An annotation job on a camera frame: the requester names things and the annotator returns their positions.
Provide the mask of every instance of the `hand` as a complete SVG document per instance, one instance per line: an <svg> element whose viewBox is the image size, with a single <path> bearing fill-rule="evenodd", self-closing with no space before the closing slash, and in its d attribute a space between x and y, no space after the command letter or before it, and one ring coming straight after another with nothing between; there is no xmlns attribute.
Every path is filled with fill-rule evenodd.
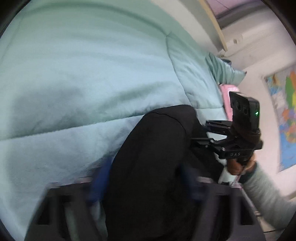
<svg viewBox="0 0 296 241"><path fill-rule="evenodd" d="M253 153L253 155L251 156L250 160L248 161L247 165L246 165L246 172L251 172L254 168L254 165L256 163L255 161L256 156ZM227 160L227 171L231 174L231 175L239 175L242 172L242 165L239 164L237 162L237 159L228 159Z"/></svg>

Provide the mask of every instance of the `light blue comforter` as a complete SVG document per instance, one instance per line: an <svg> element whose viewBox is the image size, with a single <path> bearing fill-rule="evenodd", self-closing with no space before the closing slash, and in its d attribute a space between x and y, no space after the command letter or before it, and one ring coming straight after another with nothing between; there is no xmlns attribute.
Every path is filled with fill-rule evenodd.
<svg viewBox="0 0 296 241"><path fill-rule="evenodd" d="M217 84L244 76L149 1L32 0L0 39L1 220L23 240L49 183L87 175L153 109L225 119Z"/></svg>

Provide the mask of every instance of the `dark sleeve cuff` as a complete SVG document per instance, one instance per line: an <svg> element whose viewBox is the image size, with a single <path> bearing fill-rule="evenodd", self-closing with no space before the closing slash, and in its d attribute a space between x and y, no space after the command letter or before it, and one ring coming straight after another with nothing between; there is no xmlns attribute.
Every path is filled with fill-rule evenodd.
<svg viewBox="0 0 296 241"><path fill-rule="evenodd" d="M246 172L245 175L242 175L240 177L239 183L244 184L246 181L248 181L253 176L253 174L255 173L256 169L257 169L257 162L255 162L254 168L253 168L253 170L251 172Z"/></svg>

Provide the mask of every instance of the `gray sleeve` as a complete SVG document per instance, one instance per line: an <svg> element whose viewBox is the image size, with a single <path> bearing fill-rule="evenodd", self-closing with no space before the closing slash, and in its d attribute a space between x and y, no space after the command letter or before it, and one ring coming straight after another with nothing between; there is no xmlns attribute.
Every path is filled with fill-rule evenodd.
<svg viewBox="0 0 296 241"><path fill-rule="evenodd" d="M253 176L243 186L264 219L276 229L284 229L296 211L296 203L280 195L272 181L257 164Z"/></svg>

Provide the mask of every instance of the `wooden trim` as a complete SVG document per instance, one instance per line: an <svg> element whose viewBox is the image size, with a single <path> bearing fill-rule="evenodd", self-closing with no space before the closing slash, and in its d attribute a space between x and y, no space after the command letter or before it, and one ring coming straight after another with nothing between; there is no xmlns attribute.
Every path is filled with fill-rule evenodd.
<svg viewBox="0 0 296 241"><path fill-rule="evenodd" d="M219 35L219 38L220 38L220 41L221 41L221 44L223 46L223 49L225 50L225 52L227 51L227 45L226 45L226 41L225 41L225 38L224 38L224 35L222 33L222 30L218 24L218 21L213 13L213 11L211 10L209 4L206 2L206 0L198 0L200 5L202 6L202 8L205 10L206 14L208 15L208 17L210 18L210 20L212 21L212 24L214 25L214 28L216 29L218 35Z"/></svg>

